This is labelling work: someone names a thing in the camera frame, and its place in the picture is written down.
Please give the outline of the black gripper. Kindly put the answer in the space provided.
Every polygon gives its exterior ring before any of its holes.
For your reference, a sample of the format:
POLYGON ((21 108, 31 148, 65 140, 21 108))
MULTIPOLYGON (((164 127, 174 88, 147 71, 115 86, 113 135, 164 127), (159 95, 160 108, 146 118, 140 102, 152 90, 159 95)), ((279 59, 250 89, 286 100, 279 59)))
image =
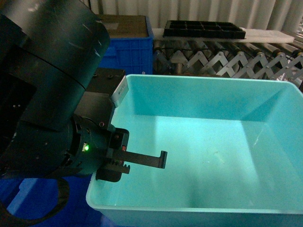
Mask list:
POLYGON ((112 125, 115 106, 111 96, 126 76, 125 70, 97 68, 73 115, 74 136, 65 153, 64 167, 82 177, 95 173, 97 180, 118 182, 129 174, 130 166, 123 161, 164 169, 167 151, 159 157, 125 150, 129 132, 112 125))

